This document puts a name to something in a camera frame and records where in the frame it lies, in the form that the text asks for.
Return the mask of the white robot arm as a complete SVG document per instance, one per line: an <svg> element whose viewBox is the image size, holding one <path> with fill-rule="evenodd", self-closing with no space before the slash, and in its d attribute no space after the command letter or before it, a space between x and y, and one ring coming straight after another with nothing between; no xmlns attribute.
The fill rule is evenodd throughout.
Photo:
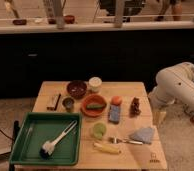
<svg viewBox="0 0 194 171"><path fill-rule="evenodd" d="M156 75L157 85L148 94L153 124L159 126L166 116L164 108L176 99L194 111L194 64L182 62L164 68Z"/></svg>

